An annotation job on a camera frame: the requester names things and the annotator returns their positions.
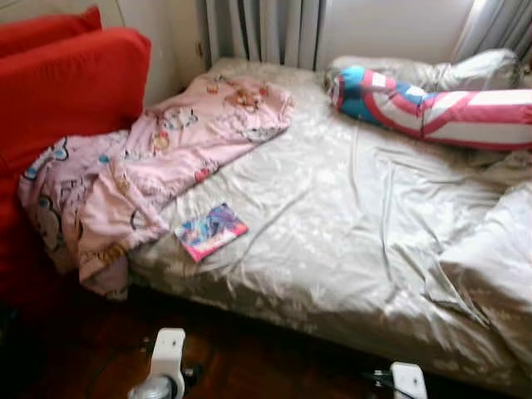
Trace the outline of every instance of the gray curtain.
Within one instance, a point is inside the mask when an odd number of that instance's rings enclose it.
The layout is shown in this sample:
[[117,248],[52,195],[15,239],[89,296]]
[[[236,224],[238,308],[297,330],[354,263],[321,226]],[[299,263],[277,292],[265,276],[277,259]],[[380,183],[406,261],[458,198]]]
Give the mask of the gray curtain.
[[211,62],[246,58],[313,69],[325,0],[205,0]]
[[457,58],[463,60],[489,48],[509,48],[521,60],[532,58],[532,0],[485,0],[476,10]]

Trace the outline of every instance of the red sofa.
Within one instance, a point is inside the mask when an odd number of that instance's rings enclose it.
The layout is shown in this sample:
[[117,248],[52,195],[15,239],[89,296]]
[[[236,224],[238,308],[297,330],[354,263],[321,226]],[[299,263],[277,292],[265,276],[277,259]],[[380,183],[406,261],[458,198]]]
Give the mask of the red sofa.
[[48,313],[64,284],[18,204],[19,176],[64,135],[129,127],[142,111],[150,63],[150,42],[137,31],[101,30],[95,8],[70,17],[0,26],[0,303],[23,318]]

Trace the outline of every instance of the colorful book cover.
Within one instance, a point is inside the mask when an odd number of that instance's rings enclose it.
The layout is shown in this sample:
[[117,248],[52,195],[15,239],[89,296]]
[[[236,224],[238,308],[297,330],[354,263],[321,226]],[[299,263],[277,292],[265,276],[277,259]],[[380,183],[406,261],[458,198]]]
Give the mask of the colorful book cover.
[[213,208],[204,218],[189,220],[174,230],[195,262],[248,231],[227,204]]

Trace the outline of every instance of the silver bed sheet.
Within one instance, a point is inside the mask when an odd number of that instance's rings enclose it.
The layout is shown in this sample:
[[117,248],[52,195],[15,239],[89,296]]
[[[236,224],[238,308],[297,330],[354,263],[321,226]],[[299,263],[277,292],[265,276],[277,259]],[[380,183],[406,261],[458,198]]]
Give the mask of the silver bed sheet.
[[172,235],[145,244],[130,254],[134,281],[525,394],[530,381],[503,341],[425,289],[436,256],[505,191],[479,167],[500,155],[422,143],[340,115],[310,71],[222,59],[212,72],[287,87],[293,124],[163,212],[175,227],[226,202],[249,226],[245,236],[198,265]]

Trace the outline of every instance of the electrical cord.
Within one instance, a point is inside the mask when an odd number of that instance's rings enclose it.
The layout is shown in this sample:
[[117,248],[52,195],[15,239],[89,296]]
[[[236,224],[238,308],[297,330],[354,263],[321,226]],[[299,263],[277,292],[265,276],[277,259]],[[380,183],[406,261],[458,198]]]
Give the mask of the electrical cord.
[[92,373],[91,379],[86,386],[85,398],[92,399],[92,393],[98,377],[120,356],[138,349],[145,349],[147,353],[153,352],[155,341],[145,340],[140,345],[123,346],[116,348],[111,355]]
[[378,382],[379,384],[381,384],[383,387],[386,387],[386,388],[389,388],[389,389],[392,389],[393,391],[395,392],[399,392],[401,393],[404,397],[408,398],[408,399],[417,399],[416,397],[413,397],[411,394],[407,393],[407,392],[404,392],[402,389],[399,389],[397,388],[392,382],[389,382],[387,379],[385,378],[382,378],[382,377],[379,377],[379,376],[375,376],[373,374],[371,374],[370,372],[363,372],[362,373],[362,376],[365,377],[365,378],[368,378],[374,382]]

